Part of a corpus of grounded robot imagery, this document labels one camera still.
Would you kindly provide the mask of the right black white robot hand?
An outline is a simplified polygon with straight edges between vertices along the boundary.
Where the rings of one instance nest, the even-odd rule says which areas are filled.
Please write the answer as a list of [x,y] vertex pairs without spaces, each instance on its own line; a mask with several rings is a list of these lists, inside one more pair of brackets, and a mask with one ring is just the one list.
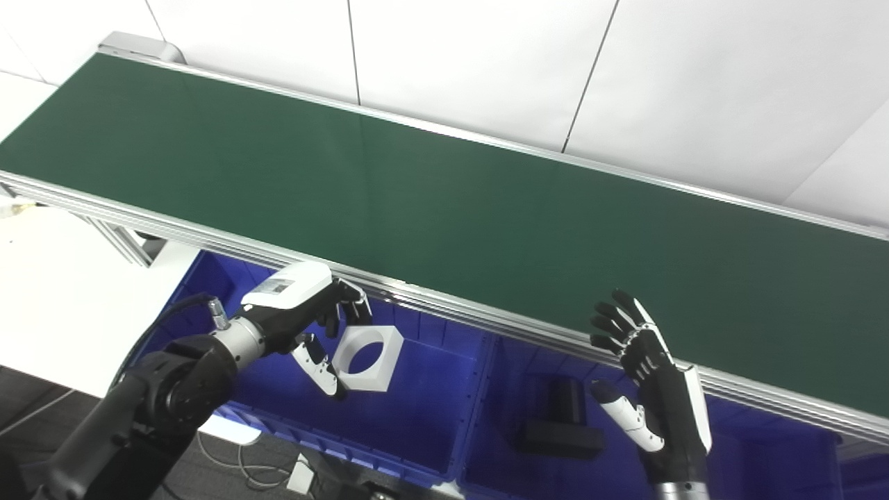
[[635,383],[636,401],[596,380],[590,393],[639,450],[658,499],[708,499],[707,458],[713,445],[698,367],[675,360],[641,302],[620,289],[598,303],[590,343],[606,349]]

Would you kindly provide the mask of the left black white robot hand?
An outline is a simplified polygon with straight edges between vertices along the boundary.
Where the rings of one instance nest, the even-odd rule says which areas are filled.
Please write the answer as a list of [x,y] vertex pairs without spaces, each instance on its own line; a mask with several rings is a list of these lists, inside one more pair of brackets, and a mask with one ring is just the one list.
[[261,357],[291,354],[321,392],[336,401],[347,390],[309,326],[320,326],[327,338],[336,338],[342,324],[374,322],[365,291],[319,262],[296,262],[272,274],[242,297],[235,316],[258,333],[255,344]]

